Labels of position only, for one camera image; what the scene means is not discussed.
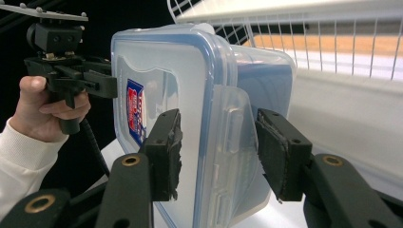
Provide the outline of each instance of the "wooden surface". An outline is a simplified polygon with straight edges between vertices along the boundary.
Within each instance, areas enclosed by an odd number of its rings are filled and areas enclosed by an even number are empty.
[[[354,36],[351,35],[256,35],[255,44],[258,48],[295,49],[323,52],[355,53],[395,56],[398,43],[398,36],[378,35]],[[403,57],[403,39],[400,37],[398,56]],[[244,46],[250,47],[249,41]]]

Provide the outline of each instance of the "black metal bracket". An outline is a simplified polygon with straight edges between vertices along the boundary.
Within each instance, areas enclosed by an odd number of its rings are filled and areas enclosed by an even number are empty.
[[[284,117],[260,109],[259,159],[276,197],[299,201],[310,228],[398,228],[402,222],[345,159],[311,153],[312,144]]]
[[[75,55],[82,42],[84,27],[78,23],[88,21],[86,14],[71,15],[62,12],[31,9],[21,3],[19,7],[0,2],[1,10],[39,18],[27,31],[28,44],[38,56],[24,62],[31,76],[43,76],[48,81],[52,101],[66,100],[69,107],[75,108],[74,96],[84,89],[92,95],[103,98],[117,98],[117,79],[111,77],[111,64],[101,58],[88,58]],[[79,120],[61,120],[64,134],[80,131]]]
[[[180,125],[178,109],[164,112],[139,153],[115,160],[106,183],[74,199],[60,189],[31,194],[11,209],[0,228],[153,227],[152,202],[177,197]]]

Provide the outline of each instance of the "red and blue label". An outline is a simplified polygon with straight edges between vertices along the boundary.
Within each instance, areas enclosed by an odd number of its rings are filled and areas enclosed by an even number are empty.
[[[127,80],[127,123],[131,137],[138,145],[142,145],[146,136],[144,120],[144,87]]]

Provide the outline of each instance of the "clear plastic box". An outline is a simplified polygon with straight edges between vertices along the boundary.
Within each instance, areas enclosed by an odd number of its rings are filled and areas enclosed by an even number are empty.
[[[287,65],[288,59],[274,52],[267,57],[251,48],[231,47],[206,24],[121,31],[111,46],[119,93],[115,130],[125,153],[138,151],[161,113],[172,108],[182,113],[178,200],[156,204],[167,224],[228,227],[263,207],[270,189],[258,171],[251,106],[272,106],[286,114],[294,64]],[[259,64],[259,74],[249,74],[256,71],[253,64]],[[284,69],[273,75],[269,65]],[[274,102],[251,105],[250,76],[263,82],[273,78],[270,87],[257,90],[262,96],[275,94],[267,100]],[[284,91],[276,91],[275,85]]]

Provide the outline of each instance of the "wire shelf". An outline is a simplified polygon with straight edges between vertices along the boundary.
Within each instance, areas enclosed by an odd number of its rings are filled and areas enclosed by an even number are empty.
[[[230,44],[283,51],[299,68],[403,81],[403,1],[282,2],[168,0],[168,7],[178,24],[208,23]]]

